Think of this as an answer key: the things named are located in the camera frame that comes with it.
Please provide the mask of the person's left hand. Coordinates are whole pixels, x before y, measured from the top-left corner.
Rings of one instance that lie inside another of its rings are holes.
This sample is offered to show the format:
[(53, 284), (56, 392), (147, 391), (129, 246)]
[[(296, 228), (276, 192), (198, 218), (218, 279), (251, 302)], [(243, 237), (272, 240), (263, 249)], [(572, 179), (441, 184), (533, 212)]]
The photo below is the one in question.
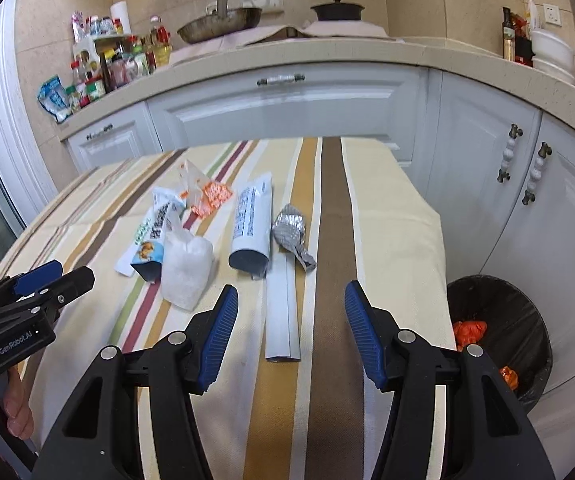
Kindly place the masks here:
[(7, 371), (7, 378), (7, 387), (2, 401), (2, 407), (7, 416), (7, 429), (14, 437), (27, 440), (33, 434), (33, 414), (16, 366)]

